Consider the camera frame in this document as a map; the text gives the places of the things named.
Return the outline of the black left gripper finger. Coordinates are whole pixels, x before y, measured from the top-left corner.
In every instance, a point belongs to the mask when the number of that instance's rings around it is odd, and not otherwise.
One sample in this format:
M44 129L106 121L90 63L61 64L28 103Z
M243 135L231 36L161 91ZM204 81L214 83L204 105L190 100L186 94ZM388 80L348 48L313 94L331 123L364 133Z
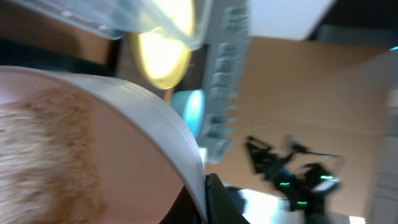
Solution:
M249 224L216 174L206 175L205 190L209 224Z

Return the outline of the pink bowl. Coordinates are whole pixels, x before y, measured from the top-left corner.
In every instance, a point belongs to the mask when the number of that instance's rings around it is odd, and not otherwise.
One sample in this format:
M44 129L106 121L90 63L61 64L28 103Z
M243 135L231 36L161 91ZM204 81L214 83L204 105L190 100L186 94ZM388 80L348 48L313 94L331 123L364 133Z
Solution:
M118 78L1 67L1 106L41 90L70 88L92 105L102 216L91 223L206 223L198 145L161 98Z

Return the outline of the rice and peanut shell waste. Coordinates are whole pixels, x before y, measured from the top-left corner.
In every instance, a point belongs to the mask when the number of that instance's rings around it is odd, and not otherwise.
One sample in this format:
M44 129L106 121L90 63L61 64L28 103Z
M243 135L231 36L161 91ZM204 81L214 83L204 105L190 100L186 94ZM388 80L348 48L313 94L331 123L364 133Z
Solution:
M70 88L1 106L1 222L91 223L103 214L92 105Z

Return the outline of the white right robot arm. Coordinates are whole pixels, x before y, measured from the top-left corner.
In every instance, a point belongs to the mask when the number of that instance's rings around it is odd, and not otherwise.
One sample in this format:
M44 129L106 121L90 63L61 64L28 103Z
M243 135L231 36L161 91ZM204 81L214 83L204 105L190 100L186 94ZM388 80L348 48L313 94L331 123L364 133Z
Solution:
M244 146L254 173L282 196L225 186L216 174L208 174L208 223L331 223L326 198L340 186L341 180L321 163L304 164L298 174L286 168L294 155L310 154L308 147L288 138L289 153L280 157L272 152L272 145L254 136L248 136Z

